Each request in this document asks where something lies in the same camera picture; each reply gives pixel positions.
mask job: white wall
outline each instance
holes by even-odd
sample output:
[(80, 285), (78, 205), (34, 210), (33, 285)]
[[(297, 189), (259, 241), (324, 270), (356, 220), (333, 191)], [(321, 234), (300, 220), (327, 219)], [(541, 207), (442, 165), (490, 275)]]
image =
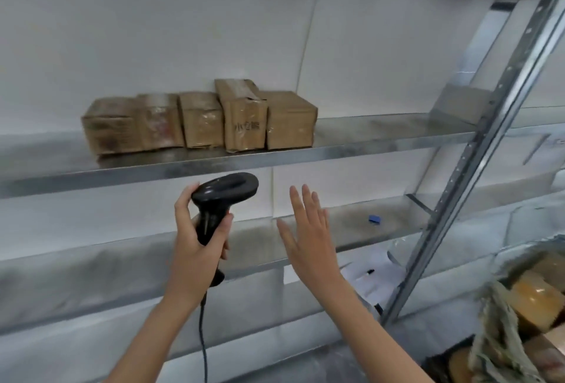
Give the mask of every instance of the white wall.
[[(322, 116), (425, 112), (490, 3), (0, 0), (0, 134), (77, 130), (95, 97), (206, 90), (217, 77), (298, 89)], [(414, 151), (255, 170), (259, 194), (234, 212), (289, 213), (291, 182), (312, 183), (328, 205), (403, 194), (423, 162)], [(171, 231), (192, 181), (0, 201), (0, 258)]]

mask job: left hand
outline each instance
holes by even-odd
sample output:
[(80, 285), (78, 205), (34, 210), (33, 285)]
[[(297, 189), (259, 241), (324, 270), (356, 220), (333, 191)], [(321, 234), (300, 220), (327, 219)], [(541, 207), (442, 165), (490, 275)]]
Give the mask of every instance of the left hand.
[(190, 219), (188, 203), (198, 183), (187, 186), (175, 203), (177, 237), (163, 301), (191, 313), (212, 283), (220, 258), (226, 259), (227, 240), (233, 215), (228, 213), (216, 228), (212, 239), (202, 246)]

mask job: slotted metal post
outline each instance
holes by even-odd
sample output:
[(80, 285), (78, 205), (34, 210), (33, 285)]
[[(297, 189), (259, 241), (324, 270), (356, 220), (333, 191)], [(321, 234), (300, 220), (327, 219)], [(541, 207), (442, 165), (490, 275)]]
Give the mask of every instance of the slotted metal post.
[(565, 29), (565, 0), (541, 0), (465, 147), (445, 191), (422, 233), (404, 282), (384, 310), (381, 323), (394, 321), (518, 114), (547, 58)]

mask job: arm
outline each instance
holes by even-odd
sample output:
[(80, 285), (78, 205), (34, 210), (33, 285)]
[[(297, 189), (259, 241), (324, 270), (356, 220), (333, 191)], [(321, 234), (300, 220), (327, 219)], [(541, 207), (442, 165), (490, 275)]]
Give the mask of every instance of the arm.
[(106, 379), (107, 383), (152, 383), (184, 323), (208, 290), (220, 258), (226, 258), (233, 215), (224, 217), (206, 245), (198, 243), (188, 203), (198, 184), (182, 192), (175, 203), (177, 238), (165, 295)]
[(431, 383), (343, 279), (329, 234), (328, 212), (321, 209), (318, 194), (311, 194), (304, 185), (302, 197), (303, 204), (296, 188), (290, 188), (296, 239), (286, 223), (277, 221), (286, 252), (300, 280), (339, 328), (368, 379), (373, 383)]

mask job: right hand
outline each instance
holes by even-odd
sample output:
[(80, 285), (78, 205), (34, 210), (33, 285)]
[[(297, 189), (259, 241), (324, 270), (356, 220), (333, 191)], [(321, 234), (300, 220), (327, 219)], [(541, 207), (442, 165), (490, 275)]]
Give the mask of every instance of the right hand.
[(290, 187), (297, 239), (283, 220), (277, 220), (277, 227), (294, 271), (318, 301), (323, 302), (346, 282), (329, 234), (328, 211), (321, 209), (318, 194), (310, 193), (307, 185), (302, 186), (302, 198), (304, 204), (296, 187)]

